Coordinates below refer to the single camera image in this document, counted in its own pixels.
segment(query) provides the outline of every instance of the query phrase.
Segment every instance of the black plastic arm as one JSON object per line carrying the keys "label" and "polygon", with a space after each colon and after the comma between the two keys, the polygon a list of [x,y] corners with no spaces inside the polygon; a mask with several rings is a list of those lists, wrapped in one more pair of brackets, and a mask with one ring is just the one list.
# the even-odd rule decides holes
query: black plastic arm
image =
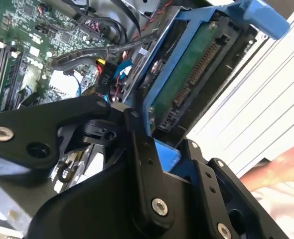
{"label": "black plastic arm", "polygon": [[[45,181],[62,156],[66,136],[91,119],[105,119],[110,106],[97,96],[82,96],[30,108],[0,113],[0,177],[21,184]],[[60,128],[70,127],[63,135]],[[12,133],[10,140],[2,135]]]}

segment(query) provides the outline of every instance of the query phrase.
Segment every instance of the metal screw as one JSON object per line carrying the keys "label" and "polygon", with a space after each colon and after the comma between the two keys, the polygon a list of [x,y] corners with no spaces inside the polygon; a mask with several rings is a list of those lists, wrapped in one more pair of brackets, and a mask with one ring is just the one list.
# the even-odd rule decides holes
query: metal screw
{"label": "metal screw", "polygon": [[136,118],[139,117],[139,115],[138,115],[138,113],[137,113],[136,111],[132,111],[132,116],[134,116],[134,117],[136,117]]}
{"label": "metal screw", "polygon": [[267,38],[268,38],[268,35],[266,35],[266,34],[263,34],[261,38],[262,38],[262,40],[265,40],[265,39],[267,39]]}
{"label": "metal screw", "polygon": [[210,23],[210,25],[209,25],[209,29],[210,30],[212,30],[212,29],[214,29],[214,28],[216,28],[217,27],[217,24],[215,23],[215,22],[212,22],[212,23]]}
{"label": "metal screw", "polygon": [[106,103],[102,101],[96,101],[96,103],[101,107],[106,107]]}
{"label": "metal screw", "polygon": [[155,198],[151,202],[152,209],[160,216],[166,216],[168,214],[167,204],[160,198]]}
{"label": "metal screw", "polygon": [[231,239],[231,232],[229,229],[222,223],[218,223],[218,231],[224,239]]}
{"label": "metal screw", "polygon": [[219,165],[220,167],[225,166],[225,165],[223,164],[223,162],[221,162],[220,160],[217,160],[217,163],[218,163],[218,165]]}
{"label": "metal screw", "polygon": [[194,148],[197,148],[197,147],[198,147],[198,145],[197,145],[195,142],[192,142],[191,144],[192,144],[192,146],[193,146]]}
{"label": "metal screw", "polygon": [[0,142],[7,142],[14,137],[12,130],[6,127],[0,126]]}

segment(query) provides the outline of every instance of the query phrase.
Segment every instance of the black metal bracket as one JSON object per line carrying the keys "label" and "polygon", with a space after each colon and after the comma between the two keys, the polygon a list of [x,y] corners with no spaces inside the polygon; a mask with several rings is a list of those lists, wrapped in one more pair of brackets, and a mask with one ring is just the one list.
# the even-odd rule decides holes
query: black metal bracket
{"label": "black metal bracket", "polygon": [[[0,126],[12,133],[7,141],[0,138],[0,176],[29,185],[45,181],[75,129],[90,119],[105,119],[110,110],[103,99],[82,96],[0,113]],[[61,134],[63,128],[70,134]]]}
{"label": "black metal bracket", "polygon": [[126,109],[124,118],[129,131],[127,159],[134,182],[135,225],[145,235],[160,235],[173,225],[174,211],[156,145],[154,139],[146,135],[141,115],[133,109]]}
{"label": "black metal bracket", "polygon": [[208,162],[219,182],[229,216],[238,234],[246,233],[251,238],[287,238],[277,223],[261,207],[259,202],[241,183],[231,169],[220,159]]}
{"label": "black metal bracket", "polygon": [[219,185],[212,168],[206,165],[199,146],[190,139],[181,143],[182,160],[173,168],[171,173],[182,177],[195,187],[194,201],[199,216],[199,232],[206,234],[207,238],[223,238],[221,227],[226,228],[225,238],[239,238],[232,225],[219,189]]}

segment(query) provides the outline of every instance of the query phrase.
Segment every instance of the blue plastic handle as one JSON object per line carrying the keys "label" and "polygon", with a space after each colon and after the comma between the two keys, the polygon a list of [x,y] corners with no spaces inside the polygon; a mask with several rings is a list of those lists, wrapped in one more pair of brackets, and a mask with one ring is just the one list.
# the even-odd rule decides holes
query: blue plastic handle
{"label": "blue plastic handle", "polygon": [[287,20],[262,0],[240,0],[224,7],[225,12],[238,22],[252,24],[275,40],[290,30]]}

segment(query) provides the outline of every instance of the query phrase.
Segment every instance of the blue tab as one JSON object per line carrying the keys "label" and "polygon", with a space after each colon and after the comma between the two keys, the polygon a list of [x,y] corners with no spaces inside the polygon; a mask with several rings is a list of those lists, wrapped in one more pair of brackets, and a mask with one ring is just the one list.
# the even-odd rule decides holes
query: blue tab
{"label": "blue tab", "polygon": [[179,162],[181,157],[180,151],[157,139],[154,140],[162,170],[169,172],[176,165],[176,163]]}
{"label": "blue tab", "polygon": [[290,24],[262,0],[240,0],[222,6],[222,11],[236,22],[254,25],[275,40],[290,30]]}

